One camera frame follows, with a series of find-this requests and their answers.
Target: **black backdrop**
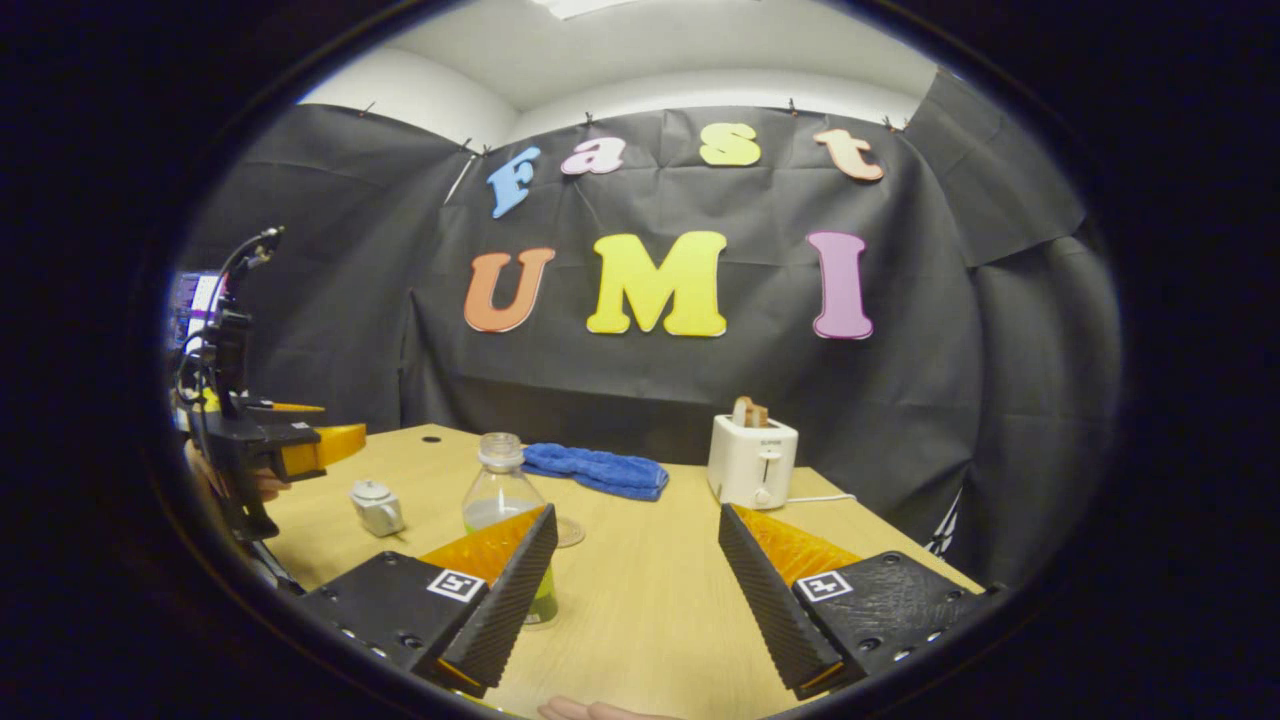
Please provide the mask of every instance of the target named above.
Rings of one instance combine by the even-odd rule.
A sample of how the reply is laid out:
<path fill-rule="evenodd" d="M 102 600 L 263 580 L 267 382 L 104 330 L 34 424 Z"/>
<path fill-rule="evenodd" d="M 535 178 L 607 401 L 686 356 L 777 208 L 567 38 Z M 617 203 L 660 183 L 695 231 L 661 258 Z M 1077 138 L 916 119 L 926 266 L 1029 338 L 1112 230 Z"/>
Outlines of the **black backdrop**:
<path fill-rule="evenodd" d="M 751 126 L 762 159 L 707 165 L 699 131 L 716 122 Z M 832 128 L 868 141 L 884 177 L 837 169 L 813 140 Z M 605 136 L 627 142 L 621 169 L 561 173 L 576 145 Z M 529 146 L 541 150 L 530 193 L 493 219 L 485 179 Z M 947 559 L 980 582 L 1016 583 L 1091 497 L 1120 372 L 1100 249 L 1048 158 L 955 78 L 938 76 L 906 132 L 704 108 L 563 128 L 463 173 L 468 158 L 426 131 L 316 105 L 250 149 L 193 225 L 184 265 L 289 228 L 244 283 L 255 389 L 374 432 L 435 421 L 687 464 L 705 462 L 710 416 L 750 395 L 800 432 L 797 462 L 913 539 L 927 542 L 960 493 Z M 660 264 L 690 231 L 727 238 L 723 336 L 588 331 L 598 238 L 637 234 Z M 813 331 L 822 281 L 806 236 L 819 231 L 867 243 L 869 338 Z M 530 247 L 556 258 L 529 319 L 471 329 L 471 260 Z M 495 306 L 517 279 L 513 261 Z"/>

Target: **white ceiling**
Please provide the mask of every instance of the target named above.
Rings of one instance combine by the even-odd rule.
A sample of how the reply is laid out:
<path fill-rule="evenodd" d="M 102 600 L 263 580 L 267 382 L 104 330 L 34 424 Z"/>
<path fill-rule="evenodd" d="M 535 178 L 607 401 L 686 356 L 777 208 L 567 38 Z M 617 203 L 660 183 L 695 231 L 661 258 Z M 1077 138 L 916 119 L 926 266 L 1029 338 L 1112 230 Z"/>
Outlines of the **white ceiling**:
<path fill-rule="evenodd" d="M 813 0 L 640 0 L 568 20 L 532 0 L 474 0 L 389 44 L 516 110 L 611 82 L 705 69 L 791 70 L 923 97 L 936 65 Z"/>

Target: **orange letter u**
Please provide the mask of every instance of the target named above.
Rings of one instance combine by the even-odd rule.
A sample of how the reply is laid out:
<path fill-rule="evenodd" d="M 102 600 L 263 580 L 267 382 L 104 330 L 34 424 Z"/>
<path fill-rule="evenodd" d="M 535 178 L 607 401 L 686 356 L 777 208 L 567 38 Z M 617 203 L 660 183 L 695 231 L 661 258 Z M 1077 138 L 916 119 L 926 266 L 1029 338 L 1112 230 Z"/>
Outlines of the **orange letter u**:
<path fill-rule="evenodd" d="M 534 247 L 520 254 L 520 286 L 516 299 L 502 310 L 493 306 L 493 290 L 498 284 L 498 273 L 511 263 L 506 252 L 490 252 L 471 261 L 471 287 L 462 306 L 462 316 L 472 328 L 485 333 L 504 333 L 524 323 L 534 310 L 538 300 L 538 287 L 543 283 L 543 268 L 556 251 L 550 247 Z"/>

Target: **white toaster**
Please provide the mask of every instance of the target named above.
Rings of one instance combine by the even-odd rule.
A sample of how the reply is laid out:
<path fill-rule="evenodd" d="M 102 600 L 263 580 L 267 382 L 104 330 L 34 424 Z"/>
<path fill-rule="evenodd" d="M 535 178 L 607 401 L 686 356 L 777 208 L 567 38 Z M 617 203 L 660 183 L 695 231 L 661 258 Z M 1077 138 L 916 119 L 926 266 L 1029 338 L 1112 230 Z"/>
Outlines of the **white toaster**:
<path fill-rule="evenodd" d="M 753 510 L 786 505 L 800 436 L 776 420 L 768 424 L 745 428 L 732 415 L 716 415 L 707 482 L 719 502 Z"/>

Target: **white wall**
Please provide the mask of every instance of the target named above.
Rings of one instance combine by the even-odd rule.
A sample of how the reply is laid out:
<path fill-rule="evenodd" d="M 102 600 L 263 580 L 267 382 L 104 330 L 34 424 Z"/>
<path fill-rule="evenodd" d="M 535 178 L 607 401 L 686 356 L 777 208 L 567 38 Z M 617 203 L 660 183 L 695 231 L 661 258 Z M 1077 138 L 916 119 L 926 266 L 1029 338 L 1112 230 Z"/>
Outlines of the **white wall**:
<path fill-rule="evenodd" d="M 518 113 L 502 97 L 421 55 L 380 47 L 316 86 L 298 104 L 320 102 L 415 124 L 480 150 L 507 143 Z"/>
<path fill-rule="evenodd" d="M 699 70 L 602 85 L 526 113 L 444 65 L 404 50 L 383 47 L 364 55 L 319 85 L 300 104 L 323 102 L 394 118 L 468 147 L 500 147 L 586 119 L 662 110 L 741 105 L 796 108 L 870 122 L 884 115 L 896 126 L 910 118 L 920 97 L 852 79 L 790 70 Z"/>
<path fill-rule="evenodd" d="M 599 86 L 548 102 L 520 115 L 507 136 L 516 142 L 543 132 L 595 118 L 666 108 L 745 105 L 831 113 L 895 126 L 915 114 L 922 97 L 910 97 L 879 86 L 829 76 L 787 70 L 700 70 L 652 76 Z"/>

